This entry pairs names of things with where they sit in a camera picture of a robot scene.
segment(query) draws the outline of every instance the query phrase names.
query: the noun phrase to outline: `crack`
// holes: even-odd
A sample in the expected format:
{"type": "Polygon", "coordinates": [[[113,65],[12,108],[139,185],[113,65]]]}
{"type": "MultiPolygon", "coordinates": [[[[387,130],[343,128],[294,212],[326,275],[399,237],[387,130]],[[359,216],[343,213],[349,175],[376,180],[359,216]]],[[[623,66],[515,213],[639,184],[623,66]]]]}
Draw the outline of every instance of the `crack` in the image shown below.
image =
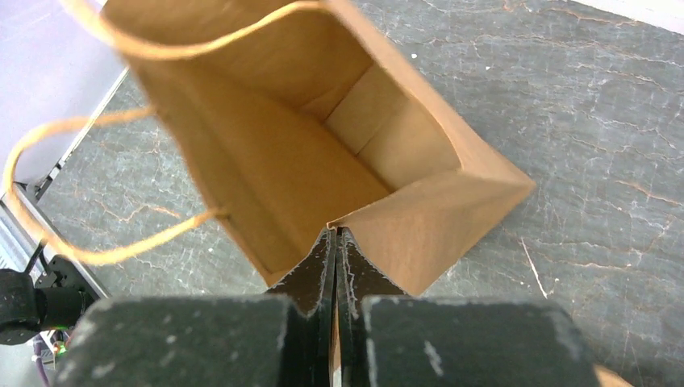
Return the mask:
{"type": "Polygon", "coordinates": [[[615,182],[618,183],[618,184],[626,185],[627,187],[636,189],[637,191],[639,191],[639,192],[641,192],[642,194],[646,195],[646,198],[647,198],[647,199],[656,199],[656,200],[660,200],[661,202],[666,202],[666,203],[668,203],[668,204],[670,204],[670,205],[672,205],[672,206],[682,206],[682,203],[681,203],[681,202],[678,202],[678,201],[673,200],[673,199],[670,199],[670,198],[666,198],[666,197],[664,197],[664,196],[654,195],[651,191],[645,189],[644,187],[642,187],[641,185],[639,185],[639,184],[637,184],[637,183],[630,183],[630,182],[621,181],[621,180],[616,180],[615,182]]]}
{"type": "Polygon", "coordinates": [[[153,264],[151,260],[141,260],[138,257],[136,257],[135,260],[137,260],[140,264],[147,265],[147,266],[149,266],[149,268],[153,268],[155,270],[168,271],[168,269],[169,269],[169,268],[164,267],[164,266],[159,266],[159,265],[153,264]]]}
{"type": "Polygon", "coordinates": [[[636,20],[627,20],[627,21],[619,22],[617,20],[591,18],[591,17],[587,17],[585,15],[580,15],[576,12],[572,12],[571,10],[562,10],[559,8],[548,8],[547,10],[544,10],[543,12],[549,12],[549,11],[556,11],[556,12],[561,12],[563,14],[568,14],[568,15],[574,16],[578,20],[587,20],[587,21],[591,21],[591,22],[608,23],[608,24],[612,24],[616,27],[622,26],[623,24],[626,24],[628,26],[637,26],[640,24],[640,22],[637,22],[636,20]]]}
{"type": "Polygon", "coordinates": [[[594,116],[594,119],[596,121],[599,121],[601,124],[603,124],[603,126],[607,126],[607,125],[610,125],[612,123],[617,123],[619,125],[625,125],[628,127],[633,127],[635,129],[637,129],[638,131],[641,129],[641,127],[639,125],[636,125],[635,123],[628,123],[626,121],[619,121],[617,119],[601,119],[600,117],[595,117],[595,116],[594,116]]]}
{"type": "MultiPolygon", "coordinates": [[[[615,54],[618,54],[619,56],[622,56],[624,58],[628,59],[633,59],[633,60],[642,60],[646,62],[651,62],[651,63],[661,63],[664,65],[672,65],[675,67],[678,67],[680,69],[684,69],[684,64],[679,64],[673,60],[659,60],[659,59],[652,59],[648,58],[645,56],[633,54],[631,52],[625,52],[622,48],[610,44],[600,44],[598,42],[592,41],[592,42],[577,42],[573,41],[571,43],[565,43],[562,41],[556,41],[556,40],[551,40],[547,37],[544,37],[542,35],[513,35],[511,37],[507,36],[500,36],[500,35],[489,35],[489,34],[482,34],[479,36],[476,36],[473,40],[480,40],[481,38],[490,38],[492,40],[500,40],[503,42],[512,42],[512,43],[518,43],[519,40],[535,40],[537,43],[546,43],[551,46],[558,46],[561,48],[571,48],[573,50],[577,50],[578,48],[601,48],[601,49],[607,49],[610,51],[613,51],[615,54]]],[[[453,41],[453,43],[466,43],[465,41],[453,41]]]]}
{"type": "Polygon", "coordinates": [[[604,153],[609,154],[609,155],[616,155],[616,154],[620,154],[620,153],[625,153],[627,151],[634,151],[634,153],[636,153],[637,155],[642,156],[646,160],[651,160],[651,161],[655,161],[654,158],[660,158],[660,159],[667,160],[667,161],[677,161],[677,160],[680,160],[681,158],[684,158],[684,155],[677,156],[677,157],[669,157],[669,156],[666,156],[662,153],[644,153],[632,145],[622,145],[622,149],[617,149],[617,150],[612,151],[612,150],[607,149],[607,148],[599,147],[598,145],[592,144],[592,143],[585,141],[583,139],[578,139],[577,137],[575,137],[573,135],[570,135],[570,134],[565,134],[565,135],[567,137],[570,137],[572,141],[575,141],[578,144],[586,145],[587,147],[590,147],[590,148],[594,149],[595,151],[604,152],[604,153]]]}
{"type": "Polygon", "coordinates": [[[644,385],[644,378],[641,376],[641,369],[639,369],[639,360],[636,359],[636,351],[634,350],[634,344],[629,340],[629,346],[632,348],[632,356],[634,357],[634,365],[636,366],[636,373],[639,374],[639,381],[641,385],[644,385]]]}
{"type": "Polygon", "coordinates": [[[520,279],[518,279],[518,278],[513,278],[513,277],[509,276],[509,275],[506,274],[506,273],[499,272],[498,270],[493,270],[493,269],[492,269],[492,272],[497,273],[499,276],[504,277],[504,278],[506,278],[506,279],[509,279],[509,280],[511,280],[511,281],[513,281],[513,282],[515,282],[515,283],[523,283],[520,279]]]}
{"type": "Polygon", "coordinates": [[[513,10],[515,10],[516,8],[524,8],[528,12],[533,12],[533,10],[530,9],[530,7],[528,6],[528,4],[526,2],[521,2],[517,6],[509,6],[508,0],[503,0],[503,7],[502,8],[506,12],[513,12],[513,10]]]}
{"type": "Polygon", "coordinates": [[[656,242],[662,239],[663,236],[665,236],[665,233],[669,230],[669,227],[672,226],[672,223],[674,223],[674,220],[671,219],[662,229],[661,233],[656,235],[655,238],[651,239],[651,243],[646,247],[646,249],[641,253],[641,254],[646,254],[647,252],[650,252],[653,246],[656,245],[656,242]]]}
{"type": "Polygon", "coordinates": [[[672,142],[671,142],[669,139],[667,139],[664,135],[662,135],[661,131],[660,131],[657,127],[654,127],[654,128],[652,128],[652,129],[644,129],[644,130],[639,130],[639,129],[637,129],[636,131],[638,131],[639,133],[650,133],[650,132],[655,131],[655,132],[656,132],[656,135],[657,135],[658,137],[660,137],[663,141],[665,141],[665,142],[668,144],[668,146],[669,146],[670,148],[672,148],[672,149],[674,149],[675,151],[677,151],[677,148],[674,146],[674,144],[672,144],[672,142]]]}
{"type": "Polygon", "coordinates": [[[631,264],[628,264],[628,266],[613,266],[613,265],[605,265],[605,264],[596,264],[594,262],[590,262],[588,264],[578,264],[577,262],[570,262],[567,260],[558,260],[558,263],[562,264],[570,264],[573,266],[578,266],[580,268],[600,268],[604,270],[618,270],[620,272],[623,272],[627,270],[628,268],[631,268],[631,264]]]}
{"type": "Polygon", "coordinates": [[[486,8],[484,10],[468,10],[468,9],[463,9],[462,7],[452,8],[450,10],[445,10],[444,8],[439,8],[435,4],[432,4],[428,0],[420,0],[420,1],[427,4],[430,8],[432,8],[434,10],[438,10],[439,12],[441,12],[443,14],[451,14],[454,12],[458,12],[459,14],[475,15],[475,14],[491,13],[491,12],[499,10],[499,8],[486,8]]]}
{"type": "Polygon", "coordinates": [[[624,346],[622,348],[622,362],[620,363],[620,372],[624,371],[624,361],[627,359],[627,343],[629,342],[629,329],[627,329],[627,334],[624,336],[624,346]]]}
{"type": "MultiPolygon", "coordinates": [[[[623,214],[629,216],[629,218],[630,218],[630,220],[631,220],[632,222],[634,222],[635,220],[640,220],[641,222],[646,222],[646,223],[649,225],[649,227],[659,228],[659,229],[661,229],[661,230],[662,230],[663,227],[664,227],[664,226],[661,225],[660,223],[651,222],[651,221],[648,220],[647,218],[645,218],[645,217],[643,217],[643,216],[640,216],[640,215],[637,215],[637,214],[633,214],[631,211],[627,211],[627,210],[625,210],[624,208],[622,208],[622,207],[620,207],[620,206],[616,206],[615,204],[613,204],[612,202],[609,202],[609,201],[607,201],[607,200],[601,200],[600,202],[601,202],[602,204],[606,205],[606,206],[609,206],[609,207],[612,208],[613,210],[619,211],[619,212],[621,212],[621,213],[623,213],[623,214]]],[[[676,216],[674,216],[674,215],[672,215],[672,214],[670,214],[670,215],[668,215],[668,216],[669,216],[670,218],[674,219],[674,220],[680,220],[680,221],[684,222],[684,220],[681,220],[681,219],[677,218],[676,216]]]]}
{"type": "Polygon", "coordinates": [[[169,209],[167,209],[167,208],[165,208],[165,207],[150,206],[149,204],[143,204],[142,206],[140,206],[140,207],[136,208],[135,210],[133,210],[127,217],[124,218],[124,217],[121,217],[121,216],[118,216],[117,214],[115,214],[114,211],[110,210],[110,209],[105,205],[105,203],[103,203],[102,201],[99,201],[99,200],[97,200],[97,199],[93,199],[93,201],[96,202],[96,203],[98,203],[98,204],[102,207],[102,209],[105,211],[106,214],[109,214],[109,215],[115,217],[115,218],[116,218],[117,220],[119,220],[120,222],[124,222],[124,223],[130,223],[131,220],[133,220],[133,218],[134,218],[137,214],[139,214],[142,210],[144,210],[144,209],[152,210],[152,211],[159,212],[159,213],[162,213],[162,214],[171,215],[171,216],[173,216],[174,218],[180,218],[180,217],[181,217],[178,213],[173,212],[173,211],[171,211],[171,210],[169,210],[169,209]]]}
{"type": "Polygon", "coordinates": [[[596,66],[596,65],[594,65],[594,64],[583,64],[583,63],[580,63],[580,64],[578,64],[578,65],[576,65],[576,66],[568,66],[568,67],[570,67],[571,69],[589,69],[589,70],[592,70],[592,71],[595,71],[595,72],[601,72],[601,73],[607,73],[607,74],[614,74],[614,75],[617,75],[617,76],[620,76],[620,77],[626,77],[626,78],[634,78],[634,79],[637,79],[637,80],[642,81],[642,82],[645,82],[645,83],[653,84],[653,85],[655,85],[658,89],[660,89],[660,90],[662,90],[662,91],[664,91],[664,92],[666,92],[666,93],[670,93],[670,94],[679,94],[679,92],[676,92],[676,91],[674,91],[674,90],[669,90],[669,89],[665,88],[663,85],[661,85],[660,83],[656,82],[653,78],[645,77],[645,76],[640,75],[640,74],[623,73],[623,72],[621,72],[621,71],[615,71],[615,70],[610,70],[610,69],[604,69],[604,68],[598,67],[598,66],[596,66]]]}

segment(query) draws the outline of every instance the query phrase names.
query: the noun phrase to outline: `rope handle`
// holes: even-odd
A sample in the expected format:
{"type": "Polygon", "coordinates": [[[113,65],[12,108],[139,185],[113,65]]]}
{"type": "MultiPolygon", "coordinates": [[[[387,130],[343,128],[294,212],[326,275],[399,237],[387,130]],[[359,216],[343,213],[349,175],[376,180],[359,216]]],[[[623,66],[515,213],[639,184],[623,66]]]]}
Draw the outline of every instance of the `rope handle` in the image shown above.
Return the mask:
{"type": "Polygon", "coordinates": [[[103,18],[88,4],[87,0],[60,0],[60,2],[66,12],[71,14],[90,34],[126,55],[147,60],[194,58],[224,47],[295,11],[302,9],[327,11],[325,2],[311,0],[292,2],[271,12],[254,24],[223,35],[215,40],[199,44],[169,46],[143,40],[121,31],[103,18]]]}
{"type": "Polygon", "coordinates": [[[93,120],[87,117],[75,117],[53,123],[47,123],[36,127],[29,131],[12,149],[7,159],[4,175],[2,177],[2,188],[6,193],[6,202],[13,211],[17,220],[25,227],[25,229],[38,240],[43,240],[51,247],[55,248],[60,254],[64,254],[71,260],[77,260],[85,264],[115,264],[126,260],[132,256],[146,252],[156,246],[170,241],[179,236],[183,232],[191,230],[200,226],[210,218],[216,216],[225,216],[227,212],[223,209],[213,209],[204,212],[203,214],[194,216],[179,223],[176,226],[169,227],[162,232],[159,232],[147,239],[135,242],[125,247],[114,248],[104,252],[90,252],[77,248],[65,242],[59,235],[54,232],[46,230],[34,217],[30,211],[23,204],[16,193],[16,185],[14,184],[15,170],[17,161],[22,153],[30,146],[38,143],[43,138],[59,133],[67,133],[72,131],[79,131],[88,123],[93,123],[94,126],[107,125],[112,123],[127,123],[135,119],[141,119],[154,113],[150,107],[140,109],[132,109],[120,111],[113,114],[102,115],[93,120]]]}
{"type": "MultiPolygon", "coordinates": [[[[201,56],[224,47],[231,42],[239,40],[246,35],[257,31],[274,20],[294,13],[295,11],[308,9],[327,11],[327,6],[321,1],[303,0],[292,2],[266,15],[258,22],[247,27],[241,28],[230,34],[221,36],[215,40],[200,44],[189,44],[182,46],[169,46],[143,40],[121,31],[116,26],[103,18],[87,0],[60,0],[66,12],[76,19],[91,35],[109,44],[118,51],[147,60],[181,60],[201,56]]],[[[59,235],[46,230],[25,207],[16,193],[14,184],[15,170],[19,157],[30,146],[38,143],[43,138],[58,133],[79,131],[85,125],[92,123],[94,126],[107,125],[111,123],[126,123],[135,119],[147,117],[153,113],[151,107],[141,109],[125,110],[113,114],[102,115],[95,120],[84,117],[76,117],[61,121],[55,121],[36,127],[29,131],[10,152],[2,177],[2,188],[6,193],[7,205],[15,213],[17,220],[33,234],[38,240],[50,244],[60,254],[67,256],[71,260],[77,260],[85,264],[115,264],[124,261],[132,256],[146,252],[156,246],[170,241],[183,232],[198,227],[210,218],[217,216],[227,216],[224,209],[212,209],[197,215],[193,218],[170,227],[162,232],[132,243],[125,247],[114,248],[104,252],[91,252],[82,250],[65,242],[59,235]]]]}

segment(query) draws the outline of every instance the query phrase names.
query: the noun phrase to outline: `gray marble surface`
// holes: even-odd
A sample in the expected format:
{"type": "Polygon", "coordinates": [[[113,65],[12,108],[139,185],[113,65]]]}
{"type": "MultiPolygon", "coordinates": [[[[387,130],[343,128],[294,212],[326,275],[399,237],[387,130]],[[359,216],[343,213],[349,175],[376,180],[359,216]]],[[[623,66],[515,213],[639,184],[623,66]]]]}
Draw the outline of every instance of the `gray marble surface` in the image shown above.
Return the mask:
{"type": "MultiPolygon", "coordinates": [[[[359,6],[539,186],[426,295],[548,297],[598,363],[634,385],[684,385],[682,36],[573,2],[359,6]]],[[[127,79],[108,109],[143,104],[127,79]]],[[[202,209],[151,119],[92,130],[41,203],[95,249],[202,209]]],[[[265,288],[217,223],[94,271],[114,294],[265,288]]]]}

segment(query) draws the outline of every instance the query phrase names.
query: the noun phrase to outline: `brown paper bag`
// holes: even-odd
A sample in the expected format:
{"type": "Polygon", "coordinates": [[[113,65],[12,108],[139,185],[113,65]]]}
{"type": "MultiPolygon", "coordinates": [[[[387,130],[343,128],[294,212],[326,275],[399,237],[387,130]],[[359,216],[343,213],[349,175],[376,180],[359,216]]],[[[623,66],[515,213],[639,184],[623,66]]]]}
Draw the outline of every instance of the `brown paper bag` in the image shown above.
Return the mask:
{"type": "MultiPolygon", "coordinates": [[[[74,259],[121,260],[217,216],[272,285],[327,224],[418,294],[534,186],[347,0],[109,0],[102,18],[62,1],[121,51],[221,209],[108,259],[57,240],[74,259]]],[[[60,125],[21,147],[75,124],[60,125]]]]}

